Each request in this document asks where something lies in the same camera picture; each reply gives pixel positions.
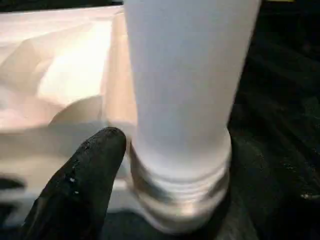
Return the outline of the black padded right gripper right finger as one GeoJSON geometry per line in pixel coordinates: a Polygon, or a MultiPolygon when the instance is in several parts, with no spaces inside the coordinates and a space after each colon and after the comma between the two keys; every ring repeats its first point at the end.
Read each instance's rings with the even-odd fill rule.
{"type": "Polygon", "coordinates": [[[287,140],[232,141],[225,240],[317,240],[320,185],[287,140]]]}

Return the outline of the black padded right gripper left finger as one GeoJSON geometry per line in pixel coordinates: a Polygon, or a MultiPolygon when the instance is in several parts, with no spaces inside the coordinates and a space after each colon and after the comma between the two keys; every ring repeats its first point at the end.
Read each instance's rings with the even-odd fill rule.
{"type": "Polygon", "coordinates": [[[25,218],[21,240],[98,240],[127,140],[106,127],[51,177],[25,218]]]}

